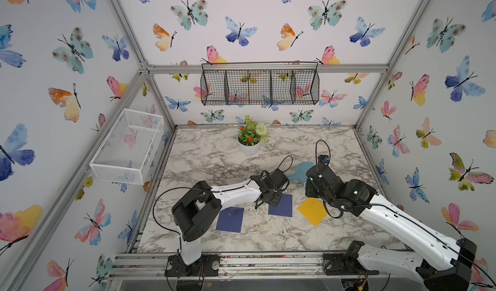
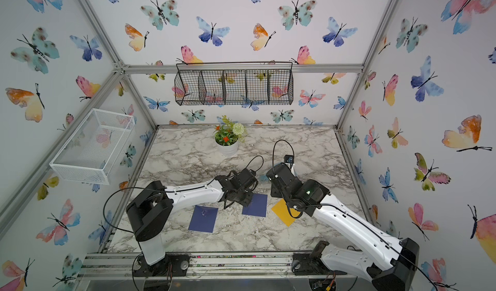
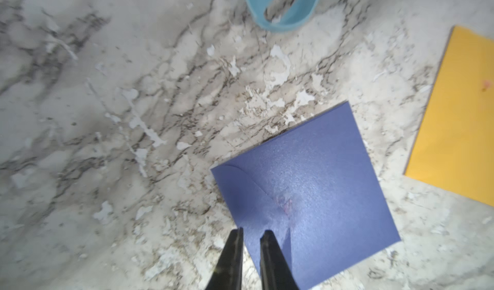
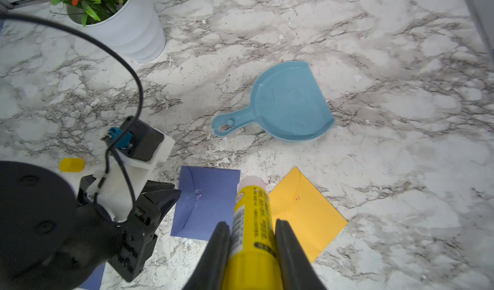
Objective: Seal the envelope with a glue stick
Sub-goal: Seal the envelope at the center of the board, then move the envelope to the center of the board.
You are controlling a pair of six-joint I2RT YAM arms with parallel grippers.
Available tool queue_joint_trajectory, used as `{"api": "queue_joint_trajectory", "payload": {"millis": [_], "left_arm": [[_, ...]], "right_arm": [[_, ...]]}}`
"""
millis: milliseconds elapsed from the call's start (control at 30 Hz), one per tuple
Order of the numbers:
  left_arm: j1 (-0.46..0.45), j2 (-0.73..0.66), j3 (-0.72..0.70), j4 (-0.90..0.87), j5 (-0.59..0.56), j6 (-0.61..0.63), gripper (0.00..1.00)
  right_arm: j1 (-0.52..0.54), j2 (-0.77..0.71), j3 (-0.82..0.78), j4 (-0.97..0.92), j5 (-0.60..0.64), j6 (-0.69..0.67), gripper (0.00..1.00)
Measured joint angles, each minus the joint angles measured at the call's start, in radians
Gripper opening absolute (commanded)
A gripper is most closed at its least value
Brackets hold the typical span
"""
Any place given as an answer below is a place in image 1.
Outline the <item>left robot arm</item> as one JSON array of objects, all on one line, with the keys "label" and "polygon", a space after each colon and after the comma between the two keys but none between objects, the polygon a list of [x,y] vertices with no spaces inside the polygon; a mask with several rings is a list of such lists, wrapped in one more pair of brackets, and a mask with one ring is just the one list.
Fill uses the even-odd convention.
[{"label": "left robot arm", "polygon": [[186,193],[172,207],[175,229],[162,225],[156,217],[155,207],[166,194],[161,193],[152,206],[153,220],[162,229],[178,234],[180,241],[178,252],[168,257],[165,277],[216,276],[220,256],[203,254],[201,240],[221,211],[245,203],[253,203],[255,208],[263,204],[277,207],[289,184],[290,180],[280,168],[272,172],[264,170],[232,185],[214,186],[199,181],[191,188],[185,187]]}]

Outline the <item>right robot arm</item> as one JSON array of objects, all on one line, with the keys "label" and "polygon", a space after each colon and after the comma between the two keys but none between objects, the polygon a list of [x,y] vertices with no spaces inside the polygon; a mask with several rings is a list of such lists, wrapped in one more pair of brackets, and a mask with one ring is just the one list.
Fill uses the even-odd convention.
[{"label": "right robot arm", "polygon": [[352,241],[341,256],[324,256],[328,275],[381,272],[410,279],[428,290],[468,290],[477,251],[466,238],[453,239],[426,226],[389,202],[372,186],[352,179],[343,182],[330,168],[329,155],[316,155],[307,173],[306,195],[381,227],[409,247],[397,251]]}]

